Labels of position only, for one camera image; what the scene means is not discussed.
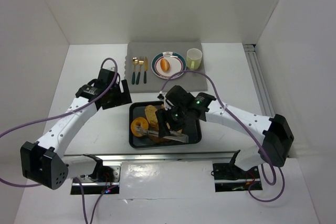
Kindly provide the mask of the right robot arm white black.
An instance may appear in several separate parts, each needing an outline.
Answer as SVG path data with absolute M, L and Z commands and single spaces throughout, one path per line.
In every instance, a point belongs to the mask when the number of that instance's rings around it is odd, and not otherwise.
M 215 123 L 250 136 L 255 142 L 253 147 L 234 155 L 234 166 L 244 171 L 264 163 L 275 167 L 284 166 L 294 141 L 284 116 L 253 114 L 224 104 L 204 92 L 193 96 L 179 86 L 168 93 L 160 92 L 158 99 L 164 103 L 164 109 L 157 111 L 160 137 L 167 136 L 170 130 L 179 131 L 186 127 L 188 120 Z

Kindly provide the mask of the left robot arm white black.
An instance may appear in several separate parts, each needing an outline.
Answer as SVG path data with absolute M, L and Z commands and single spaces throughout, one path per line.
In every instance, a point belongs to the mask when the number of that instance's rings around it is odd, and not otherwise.
M 52 190 L 66 179 L 87 176 L 94 182 L 110 178 L 112 170 L 92 154 L 65 157 L 66 149 L 84 124 L 100 109 L 106 110 L 132 102 L 128 83 L 118 73 L 101 69 L 96 79 L 83 85 L 66 116 L 34 143 L 20 148 L 23 176 Z

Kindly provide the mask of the orange round bun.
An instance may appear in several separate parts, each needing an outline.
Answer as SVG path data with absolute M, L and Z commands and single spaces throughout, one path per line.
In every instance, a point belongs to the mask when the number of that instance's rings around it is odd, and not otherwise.
M 162 69 L 163 72 L 169 72 L 169 70 L 170 70 L 170 63 L 165 58 L 163 58 L 160 61 L 160 67 L 161 67 L 161 69 Z

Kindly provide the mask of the orange glazed donut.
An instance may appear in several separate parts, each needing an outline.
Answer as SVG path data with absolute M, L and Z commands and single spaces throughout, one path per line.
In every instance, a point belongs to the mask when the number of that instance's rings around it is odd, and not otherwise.
M 132 121 L 130 129 L 134 136 L 143 137 L 149 129 L 149 123 L 145 118 L 138 117 Z

